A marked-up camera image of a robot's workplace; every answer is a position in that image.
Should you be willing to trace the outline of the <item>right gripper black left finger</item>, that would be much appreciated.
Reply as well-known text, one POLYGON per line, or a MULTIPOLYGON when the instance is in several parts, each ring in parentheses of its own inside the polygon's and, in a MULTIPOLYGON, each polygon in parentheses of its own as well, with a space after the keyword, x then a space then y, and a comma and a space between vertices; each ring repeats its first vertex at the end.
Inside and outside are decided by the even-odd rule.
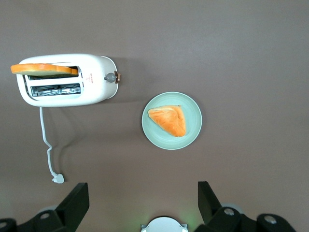
POLYGON ((79 183, 54 209, 44 210, 17 225, 13 218, 2 218, 2 232, 74 232, 89 209, 88 184, 79 183))

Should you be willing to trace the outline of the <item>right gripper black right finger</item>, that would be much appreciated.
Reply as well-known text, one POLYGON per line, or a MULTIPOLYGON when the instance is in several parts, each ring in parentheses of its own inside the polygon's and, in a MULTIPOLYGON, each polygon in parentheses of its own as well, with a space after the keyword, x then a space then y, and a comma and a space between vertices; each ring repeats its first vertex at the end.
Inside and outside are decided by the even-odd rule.
POLYGON ((198 208, 203 219, 196 232, 294 232, 291 224, 275 214, 256 220, 231 206, 222 206, 207 181, 198 182, 198 208))

